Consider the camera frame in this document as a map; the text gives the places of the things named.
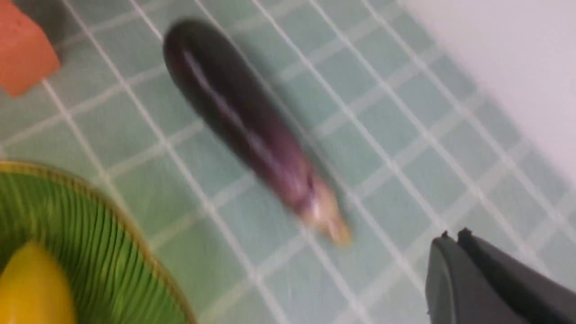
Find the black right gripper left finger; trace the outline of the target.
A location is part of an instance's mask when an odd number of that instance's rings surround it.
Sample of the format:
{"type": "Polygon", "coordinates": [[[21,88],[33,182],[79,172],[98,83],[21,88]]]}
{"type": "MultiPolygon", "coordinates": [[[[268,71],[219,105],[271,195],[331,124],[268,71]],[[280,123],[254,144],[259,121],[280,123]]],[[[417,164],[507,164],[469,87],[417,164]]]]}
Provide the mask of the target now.
{"type": "Polygon", "coordinates": [[[431,324],[530,324],[484,278],[445,230],[431,242],[425,283],[431,324]]]}

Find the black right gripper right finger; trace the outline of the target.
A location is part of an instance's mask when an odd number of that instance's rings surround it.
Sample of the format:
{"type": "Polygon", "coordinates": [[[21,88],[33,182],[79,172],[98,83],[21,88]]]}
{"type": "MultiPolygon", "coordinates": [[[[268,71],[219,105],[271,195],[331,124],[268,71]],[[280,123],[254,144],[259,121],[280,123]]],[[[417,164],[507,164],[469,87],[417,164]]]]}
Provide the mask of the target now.
{"type": "Polygon", "coordinates": [[[573,324],[575,293],[463,228],[458,245],[506,305],[529,324],[573,324]]]}

